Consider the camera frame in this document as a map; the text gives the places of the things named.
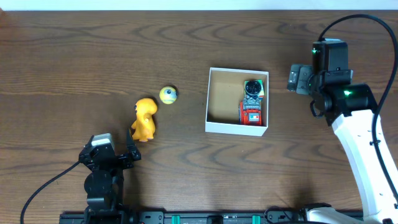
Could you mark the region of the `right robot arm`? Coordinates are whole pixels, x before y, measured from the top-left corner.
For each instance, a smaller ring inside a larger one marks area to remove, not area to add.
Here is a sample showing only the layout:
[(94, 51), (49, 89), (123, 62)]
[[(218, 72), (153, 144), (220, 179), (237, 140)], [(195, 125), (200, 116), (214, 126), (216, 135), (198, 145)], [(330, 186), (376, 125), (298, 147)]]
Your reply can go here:
[(339, 39), (313, 43), (312, 65), (293, 64), (287, 88), (312, 98), (310, 109), (325, 118), (354, 174), (364, 223), (397, 223), (397, 167), (384, 138), (377, 103), (365, 83), (354, 84), (348, 45)]

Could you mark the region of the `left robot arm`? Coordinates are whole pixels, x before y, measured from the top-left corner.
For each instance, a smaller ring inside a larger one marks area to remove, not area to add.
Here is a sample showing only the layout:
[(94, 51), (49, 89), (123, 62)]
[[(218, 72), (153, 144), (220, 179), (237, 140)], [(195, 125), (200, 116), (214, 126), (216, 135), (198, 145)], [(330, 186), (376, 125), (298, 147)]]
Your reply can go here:
[(126, 132), (127, 152), (117, 155), (113, 137), (110, 133), (90, 137), (78, 156), (91, 174), (86, 178), (84, 188), (87, 204), (96, 212), (120, 210), (124, 205), (123, 171), (134, 167), (141, 160), (141, 153), (132, 139), (132, 129)]

